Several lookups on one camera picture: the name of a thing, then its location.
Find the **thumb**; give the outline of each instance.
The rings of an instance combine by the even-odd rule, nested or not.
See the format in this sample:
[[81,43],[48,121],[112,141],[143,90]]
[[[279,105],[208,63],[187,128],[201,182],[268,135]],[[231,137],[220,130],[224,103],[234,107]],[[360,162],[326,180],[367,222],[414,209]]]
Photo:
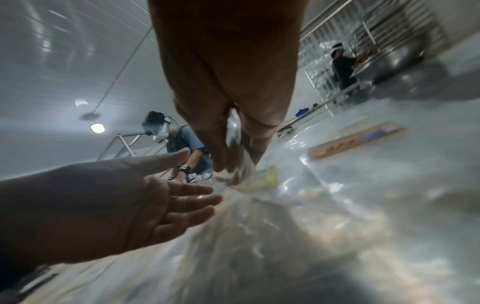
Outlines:
[[189,156],[190,150],[184,148],[174,153],[143,157],[126,157],[119,159],[119,161],[141,175],[147,176],[180,166],[185,163]]

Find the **wristwatch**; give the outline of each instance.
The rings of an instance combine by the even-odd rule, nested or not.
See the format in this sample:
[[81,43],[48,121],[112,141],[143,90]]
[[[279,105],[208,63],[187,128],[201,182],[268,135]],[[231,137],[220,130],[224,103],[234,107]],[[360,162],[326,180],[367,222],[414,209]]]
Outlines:
[[192,168],[190,168],[188,165],[182,165],[179,171],[188,175],[191,170]]

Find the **hair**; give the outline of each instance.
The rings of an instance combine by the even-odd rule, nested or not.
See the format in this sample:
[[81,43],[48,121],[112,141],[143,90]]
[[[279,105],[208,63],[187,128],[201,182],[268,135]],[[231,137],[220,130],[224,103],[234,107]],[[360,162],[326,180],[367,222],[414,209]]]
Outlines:
[[150,111],[145,117],[145,121],[141,127],[145,130],[148,136],[157,134],[165,123],[165,114],[155,111]]
[[[337,43],[333,46],[333,48],[341,48],[343,47],[344,45],[342,43]],[[335,58],[335,55],[337,54],[337,51],[339,50],[334,50],[332,53],[331,53],[331,57],[332,58]]]

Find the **white ceiling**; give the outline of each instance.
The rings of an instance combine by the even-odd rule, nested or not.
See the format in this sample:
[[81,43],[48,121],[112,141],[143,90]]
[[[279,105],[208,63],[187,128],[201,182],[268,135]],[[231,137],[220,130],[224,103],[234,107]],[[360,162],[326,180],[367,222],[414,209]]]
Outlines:
[[[324,2],[312,1],[307,19]],[[155,34],[143,40],[147,0],[0,0],[0,25],[0,179],[96,159],[151,110],[182,122]],[[80,117],[103,97],[98,135]]]

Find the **light fixture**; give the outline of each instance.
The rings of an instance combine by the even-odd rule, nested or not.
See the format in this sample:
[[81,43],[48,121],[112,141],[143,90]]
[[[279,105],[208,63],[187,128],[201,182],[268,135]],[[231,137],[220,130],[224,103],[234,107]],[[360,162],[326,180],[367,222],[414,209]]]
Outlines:
[[105,127],[102,124],[93,124],[90,126],[90,129],[97,134],[105,132]]

